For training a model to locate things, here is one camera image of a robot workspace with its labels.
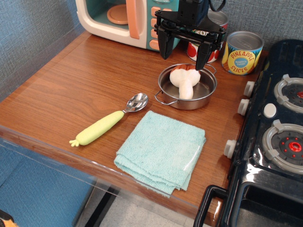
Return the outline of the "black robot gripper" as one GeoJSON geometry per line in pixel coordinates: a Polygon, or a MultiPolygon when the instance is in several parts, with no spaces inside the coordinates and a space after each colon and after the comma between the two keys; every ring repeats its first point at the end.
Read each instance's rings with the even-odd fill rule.
{"type": "Polygon", "coordinates": [[[155,31],[158,35],[160,55],[169,58],[174,40],[181,39],[199,45],[196,70],[202,70],[212,52],[220,50],[226,29],[213,22],[208,11],[220,12],[226,1],[215,8],[210,0],[180,0],[178,10],[155,12],[155,31]]]}

